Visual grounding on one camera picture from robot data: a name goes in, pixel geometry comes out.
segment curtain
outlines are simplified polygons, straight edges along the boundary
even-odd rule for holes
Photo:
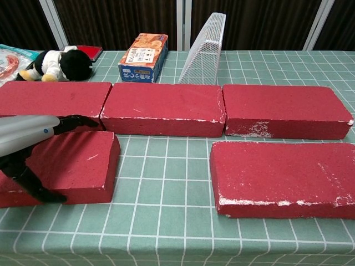
[[[54,0],[70,45],[127,50],[139,33],[167,34],[176,50],[176,0]]]
[[[0,43],[45,50],[58,49],[38,0],[0,0]]]
[[[191,45],[212,12],[226,14],[223,50],[302,50],[321,0],[192,0]]]
[[[355,1],[336,0],[314,50],[355,51]]]

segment plush toy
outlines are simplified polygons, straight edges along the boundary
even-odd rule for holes
[[[33,68],[21,70],[19,75],[27,81],[81,81],[90,77],[92,68],[90,58],[83,51],[69,46],[63,51],[41,52]]]

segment tablecloth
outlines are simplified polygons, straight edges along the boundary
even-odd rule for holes
[[[89,82],[120,82],[123,54],[104,51]],[[158,82],[177,83],[186,58],[169,52]],[[329,86],[355,116],[354,52],[222,51],[217,81]],[[0,266],[355,265],[355,221],[216,214],[212,143],[255,139],[117,138],[112,202],[0,209]],[[355,144],[354,128],[340,141]]]

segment gray robot arm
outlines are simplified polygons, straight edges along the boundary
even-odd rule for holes
[[[54,135],[56,116],[12,116],[0,119],[0,157],[37,144]]]
[[[96,127],[98,123],[80,115],[0,118],[0,170],[41,202],[65,202],[65,196],[42,186],[40,179],[26,166],[26,159],[40,142],[78,126]]]

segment red object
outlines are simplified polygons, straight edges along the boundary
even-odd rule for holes
[[[91,59],[91,61],[95,62],[97,58],[101,55],[102,53],[102,47],[99,46],[88,46],[88,45],[76,45],[78,50],[83,51],[85,54],[88,55],[88,57]]]
[[[19,60],[14,55],[7,55],[7,65],[0,72],[0,80],[11,76],[18,68]]]
[[[218,214],[355,219],[355,145],[221,141],[210,168]]]
[[[111,90],[109,82],[9,81],[0,88],[0,117],[15,115],[83,115],[99,121]],[[102,130],[80,126],[75,132]]]
[[[225,85],[226,135],[277,139],[343,139],[351,113],[320,86]]]
[[[117,134],[219,137],[225,116],[219,86],[116,83],[101,120]]]
[[[27,166],[44,187],[67,196],[65,204],[110,202],[119,141],[112,132],[64,133],[40,143]],[[42,204],[0,172],[0,207]]]

